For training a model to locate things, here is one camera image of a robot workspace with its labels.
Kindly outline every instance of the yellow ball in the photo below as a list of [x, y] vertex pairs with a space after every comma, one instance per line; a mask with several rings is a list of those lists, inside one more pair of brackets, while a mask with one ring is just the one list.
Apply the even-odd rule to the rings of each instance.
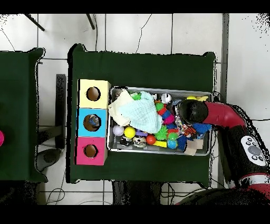
[[125, 137], [127, 138], [133, 138], [136, 134], [136, 131], [135, 131], [135, 128], [133, 127], [126, 127], [125, 130], [124, 130], [124, 135]]
[[189, 97], [187, 97], [187, 99], [195, 99], [195, 100], [197, 100], [197, 98], [195, 96], [189, 96]]

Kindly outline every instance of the yellow box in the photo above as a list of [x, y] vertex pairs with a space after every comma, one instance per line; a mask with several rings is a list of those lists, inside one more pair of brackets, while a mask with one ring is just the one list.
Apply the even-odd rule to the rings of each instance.
[[107, 109], [111, 84], [103, 80], [79, 79], [80, 108]]
[[156, 141], [153, 145], [167, 148], [167, 142]]

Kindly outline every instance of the green cloth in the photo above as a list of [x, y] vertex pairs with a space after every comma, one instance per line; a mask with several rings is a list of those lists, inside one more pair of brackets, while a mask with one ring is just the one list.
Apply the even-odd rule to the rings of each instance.
[[0, 52], [0, 180], [46, 182], [35, 169], [37, 143], [36, 62], [44, 49]]
[[73, 102], [71, 148], [68, 148], [70, 164], [67, 164], [70, 181], [74, 182], [77, 179], [194, 181], [208, 186], [209, 155], [187, 156], [108, 151], [104, 166], [74, 165], [74, 142], [78, 79], [107, 80], [112, 86], [212, 92], [214, 60], [215, 55], [212, 52], [205, 56], [85, 52], [81, 44], [75, 44], [68, 56]]

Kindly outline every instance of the pink object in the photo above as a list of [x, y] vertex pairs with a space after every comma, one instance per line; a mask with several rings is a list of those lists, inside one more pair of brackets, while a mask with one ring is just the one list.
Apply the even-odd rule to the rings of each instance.
[[175, 117], [170, 114], [169, 117], [167, 117], [165, 120], [164, 120], [164, 124], [168, 125], [168, 124], [171, 124], [172, 122], [175, 121]]
[[[94, 145], [98, 149], [98, 153], [94, 158], [89, 158], [84, 153], [87, 145]], [[102, 166], [107, 158], [106, 138], [104, 137], [78, 137], [77, 146], [77, 165], [97, 165]]]
[[0, 146], [3, 145], [4, 139], [5, 139], [4, 133], [0, 131]]

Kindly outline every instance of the blue box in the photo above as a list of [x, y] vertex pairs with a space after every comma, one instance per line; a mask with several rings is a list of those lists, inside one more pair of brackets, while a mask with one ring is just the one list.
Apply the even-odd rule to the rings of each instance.
[[[84, 118], [87, 115], [95, 114], [101, 119], [101, 126], [96, 131], [88, 131], [83, 126]], [[79, 108], [79, 130], [78, 137], [106, 137], [107, 135], [107, 110]]]

